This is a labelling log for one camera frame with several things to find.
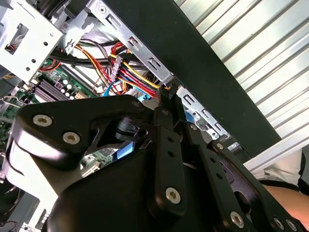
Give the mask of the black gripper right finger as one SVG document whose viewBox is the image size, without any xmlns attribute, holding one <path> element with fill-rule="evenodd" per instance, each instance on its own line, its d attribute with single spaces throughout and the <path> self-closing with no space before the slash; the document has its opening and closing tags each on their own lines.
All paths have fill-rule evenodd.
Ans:
<svg viewBox="0 0 309 232">
<path fill-rule="evenodd" d="M 262 186 L 224 145 L 206 143 L 185 118 L 178 96 L 172 98 L 177 129 L 182 134 L 183 161 L 192 165 L 198 191 L 215 232 L 304 232 L 303 224 Z"/>
</svg>

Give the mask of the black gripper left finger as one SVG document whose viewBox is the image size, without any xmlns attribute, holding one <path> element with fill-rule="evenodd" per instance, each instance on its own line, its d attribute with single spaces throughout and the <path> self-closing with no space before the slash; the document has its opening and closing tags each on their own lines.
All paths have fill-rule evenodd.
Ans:
<svg viewBox="0 0 309 232">
<path fill-rule="evenodd" d="M 129 117 L 170 116 L 175 131 L 173 97 L 161 93 L 153 110 L 130 95 L 31 104 L 18 111 L 12 136 L 21 149 L 57 171 L 71 171 L 85 155 L 103 148 L 134 142 L 135 151 L 138 138 L 136 129 L 126 125 Z"/>
</svg>

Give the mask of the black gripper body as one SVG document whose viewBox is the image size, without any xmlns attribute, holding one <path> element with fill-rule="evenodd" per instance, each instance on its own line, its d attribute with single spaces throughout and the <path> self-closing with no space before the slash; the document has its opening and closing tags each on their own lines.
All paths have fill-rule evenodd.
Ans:
<svg viewBox="0 0 309 232">
<path fill-rule="evenodd" d="M 129 117 L 138 148 L 69 186 L 47 221 L 49 232 L 211 232 L 211 169 L 217 155 L 188 123 Z"/>
</svg>

